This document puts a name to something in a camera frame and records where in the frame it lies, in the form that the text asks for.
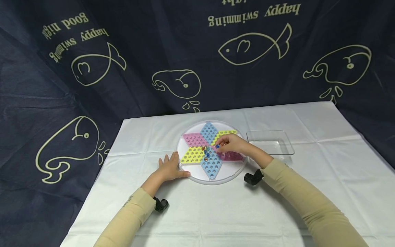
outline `left hand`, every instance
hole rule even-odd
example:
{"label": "left hand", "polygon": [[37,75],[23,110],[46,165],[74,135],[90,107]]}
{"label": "left hand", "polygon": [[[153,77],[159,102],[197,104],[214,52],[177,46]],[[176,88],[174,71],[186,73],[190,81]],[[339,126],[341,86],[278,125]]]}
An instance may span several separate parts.
{"label": "left hand", "polygon": [[173,152],[170,159],[169,156],[166,155],[164,161],[159,159],[159,168],[154,172],[157,174],[163,181],[173,180],[179,177],[189,177],[191,176],[190,172],[180,171],[178,169],[178,152]]}

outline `dark blue fabric backdrop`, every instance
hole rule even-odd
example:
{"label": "dark blue fabric backdrop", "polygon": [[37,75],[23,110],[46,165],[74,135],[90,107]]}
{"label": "dark blue fabric backdrop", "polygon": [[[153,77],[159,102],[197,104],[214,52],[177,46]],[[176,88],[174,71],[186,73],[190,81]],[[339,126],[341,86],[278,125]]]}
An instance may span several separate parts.
{"label": "dark blue fabric backdrop", "polygon": [[0,0],[0,246],[60,245],[126,118],[331,100],[395,166],[394,5]]}

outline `long sleeve shirt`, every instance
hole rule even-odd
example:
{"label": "long sleeve shirt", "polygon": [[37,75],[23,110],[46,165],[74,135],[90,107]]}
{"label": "long sleeve shirt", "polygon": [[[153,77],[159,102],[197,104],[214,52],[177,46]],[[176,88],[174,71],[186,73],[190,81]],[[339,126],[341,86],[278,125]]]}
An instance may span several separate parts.
{"label": "long sleeve shirt", "polygon": [[[301,215],[317,246],[368,246],[347,217],[314,185],[274,159],[261,170],[263,180]],[[155,200],[142,188],[114,216],[94,247],[129,247],[137,230],[155,208]]]}

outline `fish drawing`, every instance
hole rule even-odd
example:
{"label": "fish drawing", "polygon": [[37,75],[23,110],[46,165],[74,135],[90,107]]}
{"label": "fish drawing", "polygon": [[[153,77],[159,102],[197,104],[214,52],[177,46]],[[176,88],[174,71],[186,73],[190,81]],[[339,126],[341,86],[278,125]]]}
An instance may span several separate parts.
{"label": "fish drawing", "polygon": [[[152,86],[158,91],[166,89],[174,96],[185,99],[187,102],[182,106],[184,110],[191,108],[191,105],[200,104],[195,98],[201,89],[199,76],[192,70],[162,70],[152,75]],[[192,107],[194,112],[200,112],[197,107]]]}
{"label": "fish drawing", "polygon": [[233,65],[244,65],[260,59],[275,47],[280,60],[290,48],[291,35],[292,27],[287,23],[276,40],[266,34],[249,32],[225,42],[218,52],[227,62]]}
{"label": "fish drawing", "polygon": [[[79,116],[67,123],[53,134],[39,149],[36,155],[37,169],[47,176],[43,183],[54,184],[62,179],[71,163],[87,160],[94,156],[96,150],[103,150],[105,141],[99,144],[99,129],[96,123],[86,116]],[[102,154],[98,153],[99,165],[103,163]]]}
{"label": "fish drawing", "polygon": [[372,60],[372,51],[364,45],[348,45],[334,50],[321,57],[309,71],[303,73],[303,78],[323,77],[327,83],[333,83],[319,98],[330,97],[337,104],[336,98],[343,96],[339,85],[352,86],[366,74]]}
{"label": "fish drawing", "polygon": [[73,75],[80,84],[88,87],[98,83],[107,75],[113,62],[126,70],[126,61],[115,46],[107,42],[107,47],[108,55],[85,54],[71,62]]}

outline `wrist-worn device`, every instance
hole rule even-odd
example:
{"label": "wrist-worn device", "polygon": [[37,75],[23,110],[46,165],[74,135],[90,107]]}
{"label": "wrist-worn device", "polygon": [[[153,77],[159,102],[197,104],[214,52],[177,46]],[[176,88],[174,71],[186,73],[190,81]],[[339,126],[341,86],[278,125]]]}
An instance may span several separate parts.
{"label": "wrist-worn device", "polygon": [[260,169],[256,170],[254,175],[250,173],[244,175],[244,181],[250,185],[257,185],[262,179],[263,175]]}

